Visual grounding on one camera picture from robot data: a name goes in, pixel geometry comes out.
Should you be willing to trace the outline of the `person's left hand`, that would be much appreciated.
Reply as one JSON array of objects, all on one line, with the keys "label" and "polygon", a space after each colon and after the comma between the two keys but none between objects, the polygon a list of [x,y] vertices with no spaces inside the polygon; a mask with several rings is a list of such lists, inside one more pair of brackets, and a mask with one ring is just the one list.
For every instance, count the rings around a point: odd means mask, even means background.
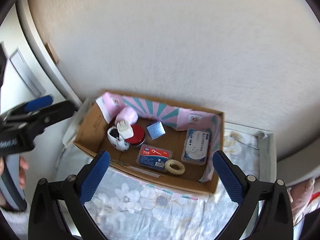
[{"label": "person's left hand", "polygon": [[25,211],[26,174],[29,164],[19,154],[1,159],[1,208],[9,211]]}]

